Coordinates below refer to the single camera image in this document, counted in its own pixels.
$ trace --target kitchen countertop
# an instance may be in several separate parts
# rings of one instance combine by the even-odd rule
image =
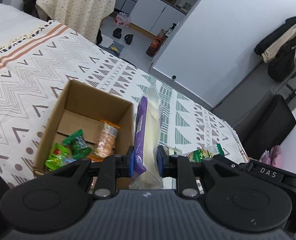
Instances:
[[[180,7],[171,4],[170,2],[166,1],[166,0],[160,0],[163,1],[164,3],[170,5],[171,7],[175,8],[176,10],[180,11],[181,13],[183,13],[184,15],[187,15],[187,12],[185,12],[184,10],[182,10]]]

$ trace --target geometric pattern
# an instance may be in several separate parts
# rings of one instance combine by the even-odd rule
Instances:
[[[0,175],[10,187],[33,178],[43,130],[69,79],[132,102],[134,122],[140,98],[156,85],[163,105],[160,144],[185,154],[218,142],[232,161],[243,161],[231,128],[169,85],[103,54],[58,22],[50,21],[31,37],[0,51]]]

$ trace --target pink cloth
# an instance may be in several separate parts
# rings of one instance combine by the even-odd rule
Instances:
[[[279,145],[276,145],[272,147],[270,152],[265,151],[264,154],[261,156],[260,161],[262,163],[281,169],[282,168],[281,147]]]

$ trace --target ribbed gray panel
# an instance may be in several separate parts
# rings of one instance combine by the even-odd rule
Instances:
[[[290,240],[282,230],[248,235],[211,220],[196,201],[179,198],[173,190],[121,190],[109,200],[95,202],[83,220],[47,235],[11,231],[6,240]]]

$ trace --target purple snack wrapper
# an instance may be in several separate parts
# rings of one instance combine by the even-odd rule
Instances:
[[[135,177],[138,177],[146,171],[143,165],[143,154],[144,154],[144,136],[146,126],[146,114],[147,114],[147,97],[143,96],[138,105],[138,112],[136,118],[136,134],[135,134],[135,148],[134,148],[134,171]]]

